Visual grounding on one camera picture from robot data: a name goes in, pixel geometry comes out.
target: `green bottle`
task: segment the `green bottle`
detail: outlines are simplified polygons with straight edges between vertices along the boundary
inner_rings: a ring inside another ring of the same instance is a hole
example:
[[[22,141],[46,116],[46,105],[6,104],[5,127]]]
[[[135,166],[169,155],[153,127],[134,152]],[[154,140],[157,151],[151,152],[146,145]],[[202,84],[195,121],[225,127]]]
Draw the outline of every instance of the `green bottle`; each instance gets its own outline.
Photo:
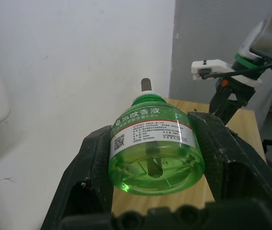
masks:
[[[114,123],[109,177],[136,195],[158,196],[193,186],[204,161],[186,114],[153,91],[144,91]]]

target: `white label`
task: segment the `white label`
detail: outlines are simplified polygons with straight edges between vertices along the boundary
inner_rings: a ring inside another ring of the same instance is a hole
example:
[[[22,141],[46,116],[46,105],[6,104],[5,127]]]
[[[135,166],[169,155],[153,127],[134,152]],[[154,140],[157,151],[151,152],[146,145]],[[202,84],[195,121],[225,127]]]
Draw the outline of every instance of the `white label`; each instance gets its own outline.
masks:
[[[196,148],[190,127],[173,121],[151,120],[136,123],[118,132],[110,143],[110,159],[130,146],[156,140],[173,141]]]

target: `wooden table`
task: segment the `wooden table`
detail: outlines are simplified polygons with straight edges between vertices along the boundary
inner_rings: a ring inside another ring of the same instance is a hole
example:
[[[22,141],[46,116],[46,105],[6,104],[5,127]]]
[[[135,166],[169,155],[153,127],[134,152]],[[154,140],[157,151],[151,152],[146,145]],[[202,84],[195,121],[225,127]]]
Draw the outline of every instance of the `wooden table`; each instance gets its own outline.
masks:
[[[202,103],[186,102],[167,99],[167,102],[176,106],[184,113],[190,111],[208,112],[209,105]],[[257,127],[254,112],[239,109],[228,123],[228,127],[249,143],[265,160],[261,145],[260,133]],[[204,207],[206,202],[213,201],[213,195],[207,181],[203,176],[193,187],[179,193],[163,196],[139,196],[123,192],[115,188],[112,203],[112,212],[119,215],[128,210],[135,210],[146,214],[153,207],[168,206],[172,211],[183,204]]]

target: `green ring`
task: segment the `green ring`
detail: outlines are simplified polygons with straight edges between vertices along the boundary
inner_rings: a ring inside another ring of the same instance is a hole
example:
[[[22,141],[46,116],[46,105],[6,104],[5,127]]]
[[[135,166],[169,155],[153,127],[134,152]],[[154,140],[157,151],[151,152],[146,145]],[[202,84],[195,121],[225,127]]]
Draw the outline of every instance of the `green ring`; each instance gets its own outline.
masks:
[[[239,54],[236,54],[235,55],[235,59],[236,61],[238,61],[241,65],[247,67],[248,69],[253,69],[253,68],[256,68],[258,66],[252,64],[251,62],[249,62],[248,60],[244,59],[243,57],[241,57]],[[265,70],[261,70],[261,71],[258,71],[258,73],[264,73]]]

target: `qr code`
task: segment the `qr code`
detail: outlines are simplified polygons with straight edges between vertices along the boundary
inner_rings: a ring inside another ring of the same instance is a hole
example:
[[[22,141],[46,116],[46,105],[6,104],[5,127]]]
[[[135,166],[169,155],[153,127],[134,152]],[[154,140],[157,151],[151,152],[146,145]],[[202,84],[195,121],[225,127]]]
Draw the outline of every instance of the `qr code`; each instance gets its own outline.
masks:
[[[115,139],[115,151],[124,145],[124,134]]]

